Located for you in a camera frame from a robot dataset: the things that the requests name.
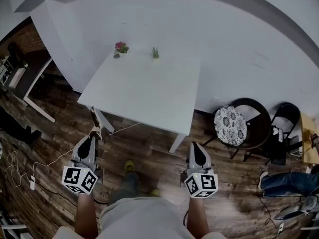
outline yellow shoe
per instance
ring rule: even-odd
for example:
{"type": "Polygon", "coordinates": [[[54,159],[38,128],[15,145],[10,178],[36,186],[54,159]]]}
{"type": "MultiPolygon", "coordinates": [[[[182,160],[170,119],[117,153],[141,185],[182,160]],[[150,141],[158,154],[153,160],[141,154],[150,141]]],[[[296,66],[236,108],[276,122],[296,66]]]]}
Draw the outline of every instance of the yellow shoe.
{"type": "Polygon", "coordinates": [[[125,172],[135,172],[135,165],[134,162],[132,160],[128,160],[125,162],[125,172]]]}
{"type": "Polygon", "coordinates": [[[153,189],[151,191],[151,197],[160,197],[160,190],[159,189],[153,189]]]}

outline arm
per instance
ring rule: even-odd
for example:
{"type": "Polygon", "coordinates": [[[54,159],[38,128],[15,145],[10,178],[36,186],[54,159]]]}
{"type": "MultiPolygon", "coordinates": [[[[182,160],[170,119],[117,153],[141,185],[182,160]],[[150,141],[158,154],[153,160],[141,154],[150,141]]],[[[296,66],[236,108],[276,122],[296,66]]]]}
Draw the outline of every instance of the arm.
{"type": "Polygon", "coordinates": [[[187,229],[196,239],[201,239],[209,233],[205,205],[202,198],[191,198],[189,200],[187,229]]]}
{"type": "Polygon", "coordinates": [[[85,239],[95,239],[98,236],[93,195],[80,194],[75,216],[75,233],[85,239]]]}

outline potted plant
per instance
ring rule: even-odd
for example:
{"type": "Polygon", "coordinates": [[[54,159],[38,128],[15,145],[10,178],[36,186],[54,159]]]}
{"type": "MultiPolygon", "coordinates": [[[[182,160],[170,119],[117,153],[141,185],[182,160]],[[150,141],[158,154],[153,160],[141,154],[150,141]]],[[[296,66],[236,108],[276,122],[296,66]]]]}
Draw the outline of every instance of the potted plant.
{"type": "Polygon", "coordinates": [[[153,56],[154,59],[160,58],[159,51],[158,51],[157,48],[155,49],[155,48],[153,47],[152,56],[153,56]]]}
{"type": "Polygon", "coordinates": [[[129,50],[129,47],[126,46],[126,43],[117,42],[115,44],[114,58],[119,58],[120,57],[120,53],[127,53],[128,50],[129,50]]]}

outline brick wall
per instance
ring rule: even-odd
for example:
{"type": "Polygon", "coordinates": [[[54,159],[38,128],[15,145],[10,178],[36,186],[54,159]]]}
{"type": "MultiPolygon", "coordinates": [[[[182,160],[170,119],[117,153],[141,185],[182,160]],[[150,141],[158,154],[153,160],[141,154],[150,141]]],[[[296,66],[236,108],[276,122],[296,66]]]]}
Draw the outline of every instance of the brick wall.
{"type": "Polygon", "coordinates": [[[46,49],[33,22],[24,25],[22,28],[16,27],[0,42],[0,57],[8,56],[8,45],[15,42],[20,50],[25,54],[30,51],[46,49]]]}

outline chair leg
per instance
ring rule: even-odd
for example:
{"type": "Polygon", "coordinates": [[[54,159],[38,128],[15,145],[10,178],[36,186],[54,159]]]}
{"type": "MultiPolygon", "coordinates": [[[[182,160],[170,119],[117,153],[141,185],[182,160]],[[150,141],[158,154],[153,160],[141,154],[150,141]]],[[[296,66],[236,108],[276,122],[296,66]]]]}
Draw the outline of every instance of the chair leg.
{"type": "Polygon", "coordinates": [[[239,151],[239,149],[237,149],[237,150],[235,151],[235,153],[230,157],[230,159],[233,159],[234,156],[236,156],[236,154],[237,154],[238,151],[239,151]]]}
{"type": "Polygon", "coordinates": [[[247,161],[247,159],[251,156],[252,153],[253,153],[253,152],[251,151],[248,155],[245,155],[245,157],[244,157],[244,162],[247,161]]]}
{"type": "Polygon", "coordinates": [[[211,139],[209,139],[206,143],[202,144],[201,146],[205,146],[205,145],[208,145],[211,141],[213,141],[215,138],[212,137],[211,139]]]}

